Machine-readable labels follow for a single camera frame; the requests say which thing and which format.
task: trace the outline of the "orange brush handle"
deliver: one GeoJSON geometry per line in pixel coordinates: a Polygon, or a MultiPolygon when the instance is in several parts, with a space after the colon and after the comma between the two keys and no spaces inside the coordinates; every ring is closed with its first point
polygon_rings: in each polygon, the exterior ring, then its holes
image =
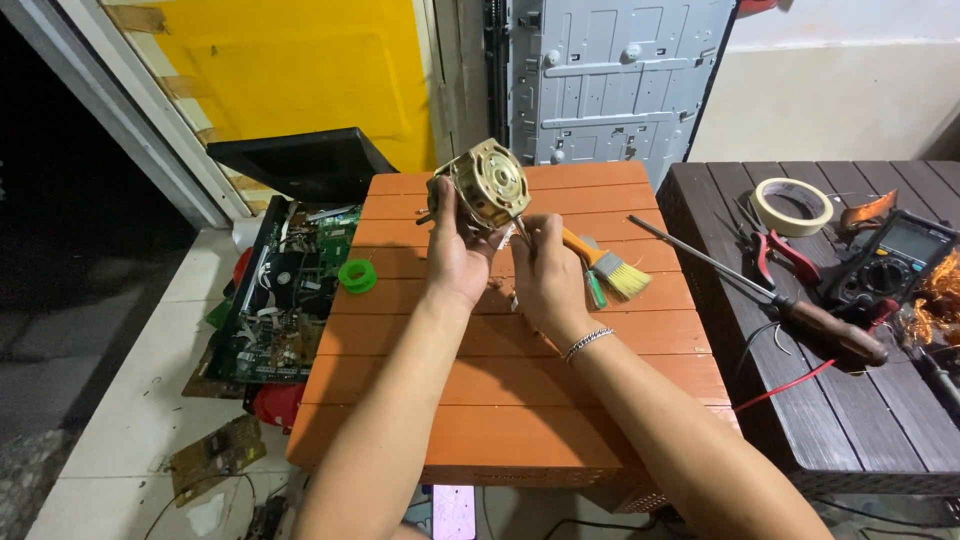
{"type": "Polygon", "coordinates": [[[602,257],[605,251],[591,248],[587,243],[580,239],[580,236],[572,233],[570,229],[564,227],[564,246],[570,248],[577,255],[585,258],[589,266],[596,264],[600,257],[602,257]]]}

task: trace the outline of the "forearm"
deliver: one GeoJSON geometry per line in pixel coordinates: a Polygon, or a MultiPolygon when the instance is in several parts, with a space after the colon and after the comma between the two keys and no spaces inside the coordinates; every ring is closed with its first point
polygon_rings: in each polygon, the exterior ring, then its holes
{"type": "MultiPolygon", "coordinates": [[[[584,322],[568,330],[558,346],[564,350],[601,327],[584,322]]],[[[615,336],[587,345],[571,363],[667,499],[701,532],[720,538],[830,538],[766,457],[615,336]]]]}
{"type": "Polygon", "coordinates": [[[372,389],[313,475],[296,538],[390,537],[420,479],[468,318],[461,305],[437,295],[428,292],[420,300],[372,389]]]}

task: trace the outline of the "digital multimeter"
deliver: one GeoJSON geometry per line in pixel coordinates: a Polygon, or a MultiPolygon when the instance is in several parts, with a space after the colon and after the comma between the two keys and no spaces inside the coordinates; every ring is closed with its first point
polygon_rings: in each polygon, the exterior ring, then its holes
{"type": "Polygon", "coordinates": [[[920,279],[950,253],[960,233],[906,210],[894,210],[827,290],[836,302],[908,300],[920,279]]]}

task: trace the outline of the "hand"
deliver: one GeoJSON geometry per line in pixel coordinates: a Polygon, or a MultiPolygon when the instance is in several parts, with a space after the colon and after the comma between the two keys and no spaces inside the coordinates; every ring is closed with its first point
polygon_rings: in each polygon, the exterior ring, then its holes
{"type": "Polygon", "coordinates": [[[458,231],[458,198],[453,182],[446,176],[440,177],[437,188],[436,225],[430,232],[427,250],[427,292],[451,298],[471,311],[487,288],[493,254],[506,231],[494,231],[486,237],[475,235],[466,227],[458,231]]]}
{"type": "Polygon", "coordinates": [[[534,254],[519,236],[510,239],[519,309],[562,352],[602,328],[587,312],[584,268],[564,246],[564,220],[558,214],[525,216],[534,254]]]}

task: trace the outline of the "wooden screwdriver handle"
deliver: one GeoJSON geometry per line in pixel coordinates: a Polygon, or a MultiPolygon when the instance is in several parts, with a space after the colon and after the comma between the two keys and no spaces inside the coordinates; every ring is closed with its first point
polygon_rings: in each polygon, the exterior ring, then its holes
{"type": "Polygon", "coordinates": [[[585,241],[580,239],[580,236],[577,236],[571,232],[567,227],[564,227],[564,246],[573,250],[577,255],[585,258],[589,266],[596,264],[596,262],[600,260],[600,257],[606,253],[601,250],[591,248],[585,241]]]}
{"type": "Polygon", "coordinates": [[[784,302],[778,306],[778,309],[784,319],[807,327],[830,341],[840,343],[844,349],[863,358],[864,363],[869,366],[878,367],[887,361],[887,348],[876,338],[809,302],[784,298],[784,302]]]}

